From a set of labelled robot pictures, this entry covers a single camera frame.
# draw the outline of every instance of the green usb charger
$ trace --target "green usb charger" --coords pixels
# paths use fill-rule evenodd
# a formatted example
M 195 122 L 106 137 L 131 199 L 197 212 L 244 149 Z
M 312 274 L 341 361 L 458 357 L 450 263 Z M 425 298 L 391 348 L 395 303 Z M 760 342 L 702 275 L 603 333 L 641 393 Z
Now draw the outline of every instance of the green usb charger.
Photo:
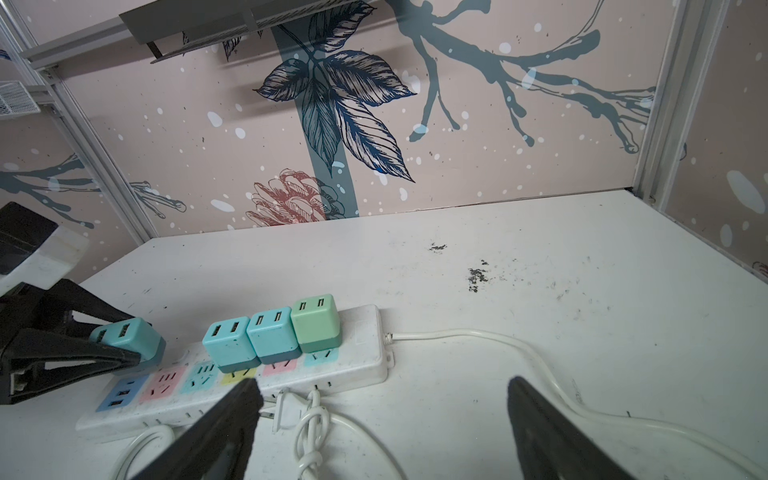
M 341 322 L 333 295 L 311 296 L 293 304 L 291 322 L 304 353 L 341 345 Z

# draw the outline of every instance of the teal outlet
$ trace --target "teal outlet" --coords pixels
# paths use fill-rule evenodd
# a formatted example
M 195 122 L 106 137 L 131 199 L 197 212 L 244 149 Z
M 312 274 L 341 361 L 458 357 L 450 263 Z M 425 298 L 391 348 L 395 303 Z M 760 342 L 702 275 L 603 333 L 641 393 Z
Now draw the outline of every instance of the teal outlet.
M 304 355 L 304 366 L 322 365 L 333 363 L 339 359 L 339 349 L 323 350 L 322 352 L 307 353 Z
M 192 366 L 191 372 L 181 387 L 180 394 L 203 392 L 214 386 L 219 371 L 213 362 L 200 362 Z

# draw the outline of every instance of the dirt spot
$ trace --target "dirt spot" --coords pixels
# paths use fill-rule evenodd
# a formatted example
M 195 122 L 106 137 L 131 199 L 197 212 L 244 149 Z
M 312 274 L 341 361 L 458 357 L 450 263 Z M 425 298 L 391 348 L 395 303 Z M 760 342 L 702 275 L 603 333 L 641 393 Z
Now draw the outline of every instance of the dirt spot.
M 477 293 L 478 292 L 478 285 L 480 282 L 488 282 L 488 277 L 485 276 L 485 274 L 488 273 L 487 270 L 483 270 L 482 268 L 471 268 L 469 269 L 469 291 Z

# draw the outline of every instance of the wire basket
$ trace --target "wire basket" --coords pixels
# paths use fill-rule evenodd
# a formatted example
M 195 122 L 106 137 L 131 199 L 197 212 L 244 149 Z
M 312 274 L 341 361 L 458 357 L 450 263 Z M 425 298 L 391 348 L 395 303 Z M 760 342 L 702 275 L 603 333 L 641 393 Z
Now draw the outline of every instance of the wire basket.
M 39 112 L 40 107 L 20 81 L 0 81 L 0 120 Z

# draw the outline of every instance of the power plug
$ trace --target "power plug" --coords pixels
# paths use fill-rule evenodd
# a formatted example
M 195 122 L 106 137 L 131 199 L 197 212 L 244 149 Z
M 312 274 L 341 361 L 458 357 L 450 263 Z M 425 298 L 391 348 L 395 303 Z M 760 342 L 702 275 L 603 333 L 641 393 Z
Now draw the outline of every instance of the power plug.
M 272 433 L 280 430 L 293 430 L 311 407 L 311 402 L 296 393 L 280 392 L 277 394 Z

